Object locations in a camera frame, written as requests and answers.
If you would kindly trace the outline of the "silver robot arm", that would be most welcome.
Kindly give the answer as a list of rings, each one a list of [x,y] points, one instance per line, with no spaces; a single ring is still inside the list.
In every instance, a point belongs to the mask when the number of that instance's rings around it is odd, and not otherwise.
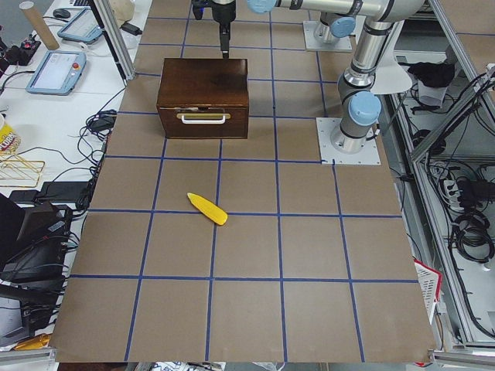
[[[330,12],[345,16],[368,15],[375,20],[386,18],[387,1],[246,1],[251,12],[264,14],[274,8],[290,11],[300,9]],[[230,24],[236,19],[235,1],[206,1],[201,8],[211,8],[213,19],[219,24],[220,51],[224,59],[229,58]]]
[[[371,92],[377,65],[391,39],[394,24],[414,15],[422,4],[422,1],[383,1],[375,13],[365,16],[353,59],[338,81],[343,116],[340,126],[330,135],[338,151],[356,154],[365,145],[367,133],[381,113],[381,102]]]

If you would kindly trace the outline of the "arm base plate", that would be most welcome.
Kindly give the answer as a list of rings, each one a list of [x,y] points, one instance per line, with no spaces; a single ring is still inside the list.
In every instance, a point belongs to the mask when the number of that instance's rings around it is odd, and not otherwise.
[[[319,153],[323,165],[380,165],[374,132],[370,128],[363,138],[346,137],[338,117],[318,117],[316,127]]]
[[[307,51],[350,53],[353,49],[350,35],[353,34],[356,21],[341,19],[329,26],[320,21],[304,21],[302,27]]]

